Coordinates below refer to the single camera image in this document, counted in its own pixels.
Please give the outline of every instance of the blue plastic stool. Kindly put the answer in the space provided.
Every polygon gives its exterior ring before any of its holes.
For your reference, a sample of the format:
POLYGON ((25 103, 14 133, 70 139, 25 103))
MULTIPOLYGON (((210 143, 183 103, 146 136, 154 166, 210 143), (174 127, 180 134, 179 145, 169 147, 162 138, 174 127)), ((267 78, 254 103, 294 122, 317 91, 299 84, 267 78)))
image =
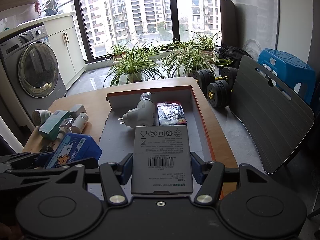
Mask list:
POLYGON ((274 70, 278 78, 292 90, 298 83, 306 84, 307 90, 303 100, 310 104, 316 84, 316 74, 309 65, 290 53, 275 49, 264 49, 260 53, 258 63, 266 64, 274 70))

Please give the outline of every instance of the dumbbell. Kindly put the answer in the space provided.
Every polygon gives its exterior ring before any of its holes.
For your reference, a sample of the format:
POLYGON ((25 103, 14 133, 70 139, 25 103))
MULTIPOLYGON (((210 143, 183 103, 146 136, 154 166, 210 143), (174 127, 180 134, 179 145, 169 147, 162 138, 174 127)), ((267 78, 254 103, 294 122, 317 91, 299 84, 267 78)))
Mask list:
POLYGON ((236 68, 225 67, 222 69, 221 74, 228 77, 228 82, 218 80, 208 85, 207 96, 212 107, 220 108, 230 104, 231 92, 237 72, 238 70, 236 68))
POLYGON ((228 82, 230 87, 233 87, 234 80, 236 79, 237 69, 231 67, 225 67, 221 70, 221 77, 214 77, 213 73, 209 69, 201 69, 196 71, 193 75, 195 80, 198 82, 198 85, 202 92, 207 95, 207 87, 210 83, 225 80, 228 82))

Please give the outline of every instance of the white pill bottle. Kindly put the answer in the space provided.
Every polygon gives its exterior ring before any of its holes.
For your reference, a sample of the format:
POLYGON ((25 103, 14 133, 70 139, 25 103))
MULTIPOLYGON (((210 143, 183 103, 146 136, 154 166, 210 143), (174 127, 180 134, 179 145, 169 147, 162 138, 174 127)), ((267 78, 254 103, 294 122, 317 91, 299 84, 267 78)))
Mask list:
POLYGON ((75 119, 75 121, 71 126, 71 131, 73 133, 82 133, 88 120, 89 120, 89 117, 86 113, 79 114, 79 116, 75 119))

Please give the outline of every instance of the barcode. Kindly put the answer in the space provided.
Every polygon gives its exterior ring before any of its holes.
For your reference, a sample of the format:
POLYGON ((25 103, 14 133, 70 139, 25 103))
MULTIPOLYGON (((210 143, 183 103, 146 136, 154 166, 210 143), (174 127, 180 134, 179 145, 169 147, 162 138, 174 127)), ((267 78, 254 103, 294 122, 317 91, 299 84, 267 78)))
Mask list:
POLYGON ((173 166, 173 157, 148 158, 149 166, 173 166))

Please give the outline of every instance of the green box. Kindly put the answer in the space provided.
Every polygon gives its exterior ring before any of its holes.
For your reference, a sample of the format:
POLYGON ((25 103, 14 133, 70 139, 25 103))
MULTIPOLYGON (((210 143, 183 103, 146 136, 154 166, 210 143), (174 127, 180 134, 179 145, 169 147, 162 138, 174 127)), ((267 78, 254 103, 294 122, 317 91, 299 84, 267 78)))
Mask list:
POLYGON ((59 126, 63 119, 70 117, 69 111, 57 110, 55 111, 47 121, 39 128, 39 133, 43 138, 54 141, 59 134, 59 126))

